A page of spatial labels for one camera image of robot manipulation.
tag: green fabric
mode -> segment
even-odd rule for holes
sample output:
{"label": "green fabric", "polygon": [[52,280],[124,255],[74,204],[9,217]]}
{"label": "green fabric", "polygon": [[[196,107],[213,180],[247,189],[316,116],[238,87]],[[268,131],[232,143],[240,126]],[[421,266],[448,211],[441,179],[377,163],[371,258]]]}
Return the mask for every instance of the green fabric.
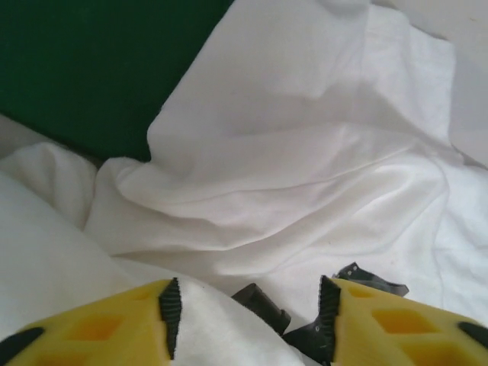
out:
{"label": "green fabric", "polygon": [[146,131],[230,0],[0,0],[0,113],[82,153]]}

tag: white towel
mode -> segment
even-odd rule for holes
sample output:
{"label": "white towel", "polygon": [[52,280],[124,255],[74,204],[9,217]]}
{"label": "white towel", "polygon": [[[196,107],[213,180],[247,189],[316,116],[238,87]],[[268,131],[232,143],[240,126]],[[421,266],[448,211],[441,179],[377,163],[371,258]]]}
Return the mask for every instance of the white towel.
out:
{"label": "white towel", "polygon": [[[237,0],[150,127],[152,161],[98,172],[84,231],[135,282],[257,282],[290,329],[315,318],[320,275],[351,262],[488,323],[488,174],[448,140],[453,73],[449,43],[366,0]],[[24,183],[28,155],[8,158]],[[268,364],[249,335],[216,358],[191,319],[175,364]]]}

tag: black rubber strip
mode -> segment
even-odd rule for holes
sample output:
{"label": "black rubber strip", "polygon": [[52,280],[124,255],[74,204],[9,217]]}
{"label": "black rubber strip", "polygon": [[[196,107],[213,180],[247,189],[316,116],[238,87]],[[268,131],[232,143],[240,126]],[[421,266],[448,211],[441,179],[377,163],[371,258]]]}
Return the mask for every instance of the black rubber strip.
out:
{"label": "black rubber strip", "polygon": [[460,330],[468,334],[476,342],[480,343],[485,349],[488,349],[488,329],[477,324],[460,322],[457,325]]}
{"label": "black rubber strip", "polygon": [[44,333],[44,328],[30,328],[15,333],[0,342],[0,366],[6,365]]}
{"label": "black rubber strip", "polygon": [[181,293],[177,278],[173,278],[168,287],[159,295],[159,312],[166,324],[166,346],[169,357],[175,359],[178,330],[181,321]]}

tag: black plastic part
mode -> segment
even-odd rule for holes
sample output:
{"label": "black plastic part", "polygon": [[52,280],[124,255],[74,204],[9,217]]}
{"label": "black plastic part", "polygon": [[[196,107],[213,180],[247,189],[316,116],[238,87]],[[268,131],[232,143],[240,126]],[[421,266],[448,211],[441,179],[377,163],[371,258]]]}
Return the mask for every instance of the black plastic part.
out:
{"label": "black plastic part", "polygon": [[280,336],[290,325],[290,315],[280,310],[257,284],[244,287],[232,298],[263,319]]}
{"label": "black plastic part", "polygon": [[383,278],[359,268],[356,262],[341,269],[338,274],[334,275],[334,278],[353,281],[401,297],[409,293],[409,288],[405,284],[385,281]]}
{"label": "black plastic part", "polygon": [[166,324],[166,346],[169,357],[175,359],[176,343],[181,321],[181,293],[177,278],[173,278],[165,290],[159,295],[159,312],[161,320]]}
{"label": "black plastic part", "polygon": [[336,348],[335,326],[340,301],[341,288],[323,276],[320,284],[319,316],[308,326],[285,334],[285,342],[320,364],[330,364]]}
{"label": "black plastic part", "polygon": [[44,328],[30,328],[0,342],[0,366],[6,365],[44,333]]}
{"label": "black plastic part", "polygon": [[488,329],[477,324],[460,322],[457,327],[488,350]]}

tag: white fabric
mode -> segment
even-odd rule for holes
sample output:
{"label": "white fabric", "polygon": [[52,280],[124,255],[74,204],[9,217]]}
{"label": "white fabric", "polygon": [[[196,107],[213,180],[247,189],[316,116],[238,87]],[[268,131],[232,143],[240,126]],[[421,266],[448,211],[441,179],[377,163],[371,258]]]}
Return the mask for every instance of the white fabric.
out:
{"label": "white fabric", "polygon": [[[232,294],[255,281],[294,329],[316,316],[320,275],[356,261],[412,299],[488,323],[488,174],[448,140],[453,70],[449,43],[366,0],[237,0],[150,127],[151,163],[111,159],[89,183],[77,162],[85,183],[74,185],[73,156],[44,145],[56,157],[47,177],[69,179],[26,174],[35,149],[8,172],[82,229],[82,214],[54,202],[88,202],[94,184],[85,234],[137,283],[170,270]],[[201,350],[237,364],[185,319],[182,360]],[[246,364],[269,364],[237,328]]]}
{"label": "white fabric", "polygon": [[0,159],[12,154],[15,150],[35,143],[52,142],[47,137],[9,120],[0,114]]}
{"label": "white fabric", "polygon": [[2,172],[0,246],[0,339],[138,284],[100,246]]}
{"label": "white fabric", "polygon": [[277,333],[230,297],[193,281],[179,286],[183,307],[174,366],[304,365]]}

